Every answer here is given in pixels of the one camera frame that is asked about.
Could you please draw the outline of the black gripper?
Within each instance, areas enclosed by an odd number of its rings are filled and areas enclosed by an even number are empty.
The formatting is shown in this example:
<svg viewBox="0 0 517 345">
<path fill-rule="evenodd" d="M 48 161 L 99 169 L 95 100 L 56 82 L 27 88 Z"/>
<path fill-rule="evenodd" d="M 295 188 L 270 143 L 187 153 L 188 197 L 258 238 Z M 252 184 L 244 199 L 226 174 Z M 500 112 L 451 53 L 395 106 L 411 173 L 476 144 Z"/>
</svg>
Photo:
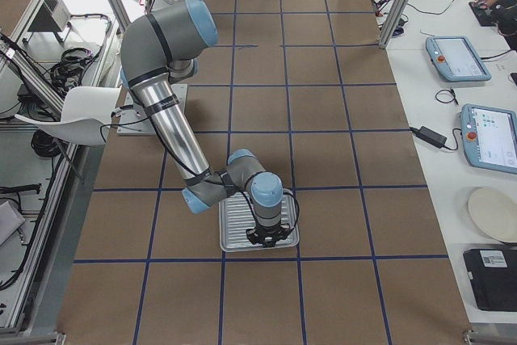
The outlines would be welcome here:
<svg viewBox="0 0 517 345">
<path fill-rule="evenodd" d="M 289 224 L 278 224 L 271 228 L 256 225 L 246 230 L 246 238 L 253 245 L 261 245 L 263 248 L 272 248 L 280 240 L 285 240 L 290 235 Z"/>
</svg>

